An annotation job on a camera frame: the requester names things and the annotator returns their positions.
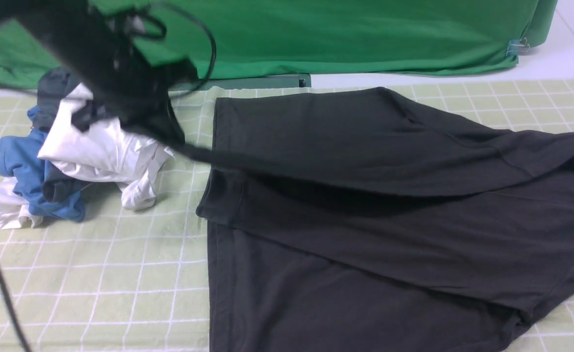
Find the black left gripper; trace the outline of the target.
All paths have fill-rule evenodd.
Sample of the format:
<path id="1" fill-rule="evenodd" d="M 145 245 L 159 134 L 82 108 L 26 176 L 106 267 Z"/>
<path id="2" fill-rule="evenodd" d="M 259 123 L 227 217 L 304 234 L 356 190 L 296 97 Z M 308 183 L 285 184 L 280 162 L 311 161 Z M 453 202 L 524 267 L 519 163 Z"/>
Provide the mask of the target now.
<path id="1" fill-rule="evenodd" d="M 183 129 L 171 106 L 169 88 L 190 83 L 190 75 L 170 73 L 95 73 L 77 76 L 93 97 L 117 116 L 123 130 L 152 137 L 171 147 L 186 142 Z"/>

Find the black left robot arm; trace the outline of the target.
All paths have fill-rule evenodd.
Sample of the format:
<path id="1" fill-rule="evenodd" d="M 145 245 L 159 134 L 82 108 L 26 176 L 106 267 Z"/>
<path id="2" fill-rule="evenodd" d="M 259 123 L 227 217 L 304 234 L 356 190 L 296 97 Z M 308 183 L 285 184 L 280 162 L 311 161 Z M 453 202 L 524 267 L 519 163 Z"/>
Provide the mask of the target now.
<path id="1" fill-rule="evenodd" d="M 152 66 L 128 35 L 113 30 L 86 0 L 0 0 L 0 25 L 17 22 L 92 92 L 122 129 L 182 151 L 186 139 L 169 89 L 196 83 L 187 57 Z"/>

